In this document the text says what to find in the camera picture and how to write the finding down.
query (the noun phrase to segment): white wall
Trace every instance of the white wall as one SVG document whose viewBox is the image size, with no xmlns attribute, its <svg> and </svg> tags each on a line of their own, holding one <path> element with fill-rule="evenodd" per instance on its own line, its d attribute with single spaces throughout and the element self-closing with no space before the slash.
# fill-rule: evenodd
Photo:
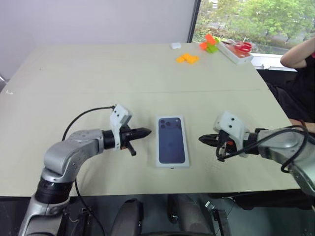
<svg viewBox="0 0 315 236">
<path fill-rule="evenodd" d="M 37 46 L 186 42 L 194 0 L 0 0 L 0 74 Z"/>
</svg>

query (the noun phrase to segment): floor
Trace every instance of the floor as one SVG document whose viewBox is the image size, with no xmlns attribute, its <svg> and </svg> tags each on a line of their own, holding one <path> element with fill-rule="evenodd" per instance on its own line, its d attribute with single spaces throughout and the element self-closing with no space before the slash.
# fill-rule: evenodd
<svg viewBox="0 0 315 236">
<path fill-rule="evenodd" d="M 225 209 L 233 236 L 314 236 L 315 213 L 297 208 L 256 207 L 253 210 L 239 208 L 231 199 L 210 199 L 205 194 L 189 195 L 200 205 L 210 201 L 216 208 Z M 85 197 L 88 205 L 102 222 L 106 232 L 110 232 L 117 212 L 128 199 L 137 198 L 144 205 L 142 233 L 178 231 L 177 224 L 168 221 L 166 215 L 167 195 L 103 196 Z M 1 235 L 16 235 L 27 207 L 27 200 L 0 202 Z M 70 206 L 71 218 L 75 220 L 82 209 L 80 202 Z M 220 236 L 218 224 L 213 221 L 213 232 Z M 92 225 L 92 235 L 101 235 L 97 224 Z"/>
</svg>

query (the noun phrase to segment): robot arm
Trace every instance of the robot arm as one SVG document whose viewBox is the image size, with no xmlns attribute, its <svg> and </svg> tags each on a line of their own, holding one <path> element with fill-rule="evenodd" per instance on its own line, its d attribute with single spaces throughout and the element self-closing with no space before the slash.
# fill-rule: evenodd
<svg viewBox="0 0 315 236">
<path fill-rule="evenodd" d="M 229 112 L 217 118 L 214 130 L 219 134 L 204 135 L 199 140 L 217 148 L 219 161 L 237 154 L 242 157 L 260 154 L 282 164 L 281 170 L 290 173 L 304 193 L 315 197 L 315 139 L 312 137 L 306 138 L 303 132 L 290 128 L 256 129 L 250 133 L 242 121 Z"/>
<path fill-rule="evenodd" d="M 69 193 L 83 163 L 105 149 L 128 148 L 136 152 L 130 141 L 151 133 L 146 128 L 130 129 L 130 112 L 118 105 L 111 116 L 112 130 L 82 130 L 51 146 L 44 156 L 44 169 L 37 191 L 31 197 L 19 235 L 57 235 Z"/>
</svg>

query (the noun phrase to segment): small white object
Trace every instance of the small white object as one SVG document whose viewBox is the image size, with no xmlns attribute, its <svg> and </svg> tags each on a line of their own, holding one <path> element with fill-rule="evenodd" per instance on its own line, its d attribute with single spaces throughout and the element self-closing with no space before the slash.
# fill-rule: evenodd
<svg viewBox="0 0 315 236">
<path fill-rule="evenodd" d="M 223 130 L 228 133 L 229 137 L 234 140 L 237 150 L 243 148 L 245 133 L 249 132 L 244 123 L 228 111 L 224 111 L 217 117 L 213 129 L 216 132 Z M 247 157 L 248 154 L 241 153 L 240 156 Z"/>
<path fill-rule="evenodd" d="M 119 104 L 115 107 L 112 115 L 110 116 L 110 127 L 115 139 L 114 150 L 120 150 L 120 128 L 127 125 L 131 117 L 131 112 Z"/>
<path fill-rule="evenodd" d="M 179 49 L 181 47 L 182 47 L 181 43 L 172 43 L 171 44 L 171 48 L 172 49 Z"/>
</svg>

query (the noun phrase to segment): yellow block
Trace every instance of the yellow block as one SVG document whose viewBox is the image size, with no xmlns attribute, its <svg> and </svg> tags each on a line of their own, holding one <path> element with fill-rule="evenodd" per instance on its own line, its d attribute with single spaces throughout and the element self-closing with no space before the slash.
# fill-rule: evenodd
<svg viewBox="0 0 315 236">
<path fill-rule="evenodd" d="M 189 64 L 194 64 L 196 61 L 199 61 L 199 57 L 198 56 L 189 56 L 186 61 Z"/>
<path fill-rule="evenodd" d="M 183 57 L 178 57 L 178 58 L 176 58 L 176 61 L 177 61 L 178 63 L 182 63 L 182 62 L 185 61 L 185 59 L 184 59 Z"/>
<path fill-rule="evenodd" d="M 189 55 L 189 53 L 185 53 L 185 54 L 182 55 L 182 57 L 183 57 L 185 60 L 187 60 L 187 59 L 189 59 L 189 58 L 191 57 L 191 55 Z"/>
</svg>

